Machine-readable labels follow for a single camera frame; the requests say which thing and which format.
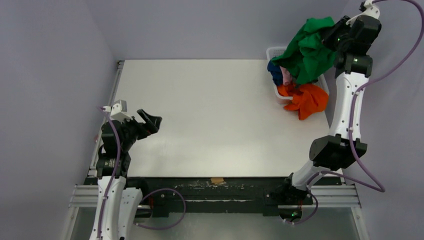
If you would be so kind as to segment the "green t shirt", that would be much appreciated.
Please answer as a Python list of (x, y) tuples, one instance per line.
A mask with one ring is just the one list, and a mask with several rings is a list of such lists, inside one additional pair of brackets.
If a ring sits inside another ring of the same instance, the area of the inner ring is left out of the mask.
[(287, 69), (297, 85), (311, 83), (333, 66), (336, 53), (323, 44), (320, 31), (334, 25), (330, 16), (307, 19), (283, 54), (270, 61)]

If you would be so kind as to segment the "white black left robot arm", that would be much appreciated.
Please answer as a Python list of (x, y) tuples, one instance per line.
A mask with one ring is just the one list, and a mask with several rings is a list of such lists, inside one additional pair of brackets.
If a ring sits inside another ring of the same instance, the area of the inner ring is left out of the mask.
[(147, 188), (126, 187), (131, 163), (129, 151), (136, 141), (156, 134), (162, 117), (150, 115), (143, 109), (138, 122), (117, 106), (103, 106), (98, 110), (106, 122), (101, 127), (102, 145), (96, 163), (97, 204), (91, 240), (124, 240), (129, 234), (137, 206), (149, 199)]

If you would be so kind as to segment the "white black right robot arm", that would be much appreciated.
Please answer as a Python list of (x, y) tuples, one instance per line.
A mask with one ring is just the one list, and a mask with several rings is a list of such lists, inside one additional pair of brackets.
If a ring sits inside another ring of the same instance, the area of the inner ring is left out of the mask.
[(312, 142), (307, 162), (274, 193), (284, 202), (305, 199), (319, 179), (360, 163), (366, 153), (360, 133), (362, 100), (373, 67), (368, 50), (381, 28), (377, 17), (364, 14), (344, 16), (338, 22), (331, 17), (309, 18), (283, 54), (269, 60), (293, 77), (292, 85), (281, 87), (281, 92), (292, 96), (285, 108), (296, 111), (301, 120), (326, 108), (329, 96), (313, 81), (335, 68), (336, 103), (329, 132)]

